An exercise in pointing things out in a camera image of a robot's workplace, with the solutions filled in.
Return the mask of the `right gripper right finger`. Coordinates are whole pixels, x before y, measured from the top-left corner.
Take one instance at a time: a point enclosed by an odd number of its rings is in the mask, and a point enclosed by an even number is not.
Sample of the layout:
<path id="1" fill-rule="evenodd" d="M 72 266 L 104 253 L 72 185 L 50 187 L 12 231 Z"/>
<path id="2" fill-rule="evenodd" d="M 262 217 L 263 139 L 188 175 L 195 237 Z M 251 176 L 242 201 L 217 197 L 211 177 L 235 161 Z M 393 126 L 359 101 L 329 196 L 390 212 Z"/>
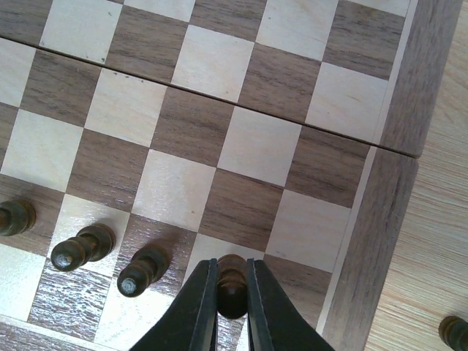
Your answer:
<path id="1" fill-rule="evenodd" d="M 264 261 L 246 261 L 246 286 L 250 350 L 333 350 L 302 318 Z"/>

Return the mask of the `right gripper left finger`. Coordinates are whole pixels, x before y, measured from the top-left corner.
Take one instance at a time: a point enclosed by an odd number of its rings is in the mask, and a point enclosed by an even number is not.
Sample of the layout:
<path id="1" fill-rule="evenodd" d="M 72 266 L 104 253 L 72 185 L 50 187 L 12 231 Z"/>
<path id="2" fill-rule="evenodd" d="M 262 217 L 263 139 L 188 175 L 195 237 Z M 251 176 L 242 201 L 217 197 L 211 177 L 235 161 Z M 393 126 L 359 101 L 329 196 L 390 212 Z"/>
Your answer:
<path id="1" fill-rule="evenodd" d="M 215 350 L 217 259 L 200 261 L 161 319 L 133 350 Z"/>

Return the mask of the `dark pawn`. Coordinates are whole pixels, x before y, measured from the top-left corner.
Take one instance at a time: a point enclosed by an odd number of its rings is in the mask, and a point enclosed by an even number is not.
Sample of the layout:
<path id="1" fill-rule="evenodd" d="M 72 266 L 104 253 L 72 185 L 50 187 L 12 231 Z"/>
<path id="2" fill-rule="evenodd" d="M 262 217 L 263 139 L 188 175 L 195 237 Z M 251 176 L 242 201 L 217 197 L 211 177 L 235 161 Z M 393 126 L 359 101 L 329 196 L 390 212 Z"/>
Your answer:
<path id="1" fill-rule="evenodd" d="M 439 337 L 455 351 L 467 351 L 468 324 L 457 316 L 447 316 L 439 324 Z"/>
<path id="2" fill-rule="evenodd" d="M 108 256 L 116 245 L 116 235 L 107 225 L 96 223 L 53 247 L 50 260 L 59 271 L 69 272 L 88 262 Z"/>
<path id="3" fill-rule="evenodd" d="M 171 262 L 168 251 L 159 244 L 147 244 L 139 249 L 117 279 L 118 291 L 126 297 L 141 295 L 159 281 Z"/>
<path id="4" fill-rule="evenodd" d="M 12 236 L 30 230 L 36 221 L 34 206 L 25 200 L 1 203 L 1 236 Z"/>
<path id="5" fill-rule="evenodd" d="M 231 320 L 247 313 L 246 260 L 236 254 L 226 254 L 217 261 L 217 311 Z"/>

